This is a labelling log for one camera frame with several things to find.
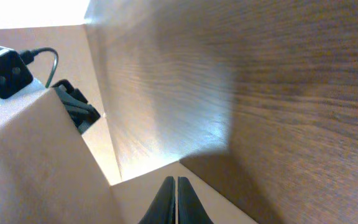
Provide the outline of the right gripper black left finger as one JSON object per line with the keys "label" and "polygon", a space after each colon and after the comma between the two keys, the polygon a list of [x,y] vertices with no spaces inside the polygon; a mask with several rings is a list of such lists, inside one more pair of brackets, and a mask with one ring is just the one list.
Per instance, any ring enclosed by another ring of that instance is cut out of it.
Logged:
{"label": "right gripper black left finger", "polygon": [[175,224],[175,179],[172,176],[165,178],[139,224]]}

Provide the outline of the brown cardboard box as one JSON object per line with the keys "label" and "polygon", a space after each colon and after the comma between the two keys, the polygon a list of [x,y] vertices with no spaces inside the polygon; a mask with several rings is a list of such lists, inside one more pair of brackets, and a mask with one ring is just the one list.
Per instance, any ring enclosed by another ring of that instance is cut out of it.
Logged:
{"label": "brown cardboard box", "polygon": [[50,45],[59,77],[77,84],[102,118],[81,135],[57,95],[38,90],[0,106],[0,223],[137,223],[164,178],[187,176],[215,223],[252,219],[180,163],[225,142],[216,113],[196,104],[173,65],[103,75],[83,26],[0,29],[0,45]]}

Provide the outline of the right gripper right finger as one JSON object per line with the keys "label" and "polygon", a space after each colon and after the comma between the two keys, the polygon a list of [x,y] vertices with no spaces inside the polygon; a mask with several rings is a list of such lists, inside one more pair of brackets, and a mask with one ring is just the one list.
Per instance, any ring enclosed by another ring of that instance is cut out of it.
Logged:
{"label": "right gripper right finger", "polygon": [[178,178],[178,223],[213,224],[187,177]]}

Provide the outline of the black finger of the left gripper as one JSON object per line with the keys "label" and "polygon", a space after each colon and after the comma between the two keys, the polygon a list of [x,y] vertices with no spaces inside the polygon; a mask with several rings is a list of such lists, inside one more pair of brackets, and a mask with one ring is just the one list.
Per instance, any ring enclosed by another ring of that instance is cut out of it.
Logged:
{"label": "black finger of the left gripper", "polygon": [[52,85],[60,101],[80,134],[84,134],[101,117],[97,109],[88,103],[82,92],[68,80]]}

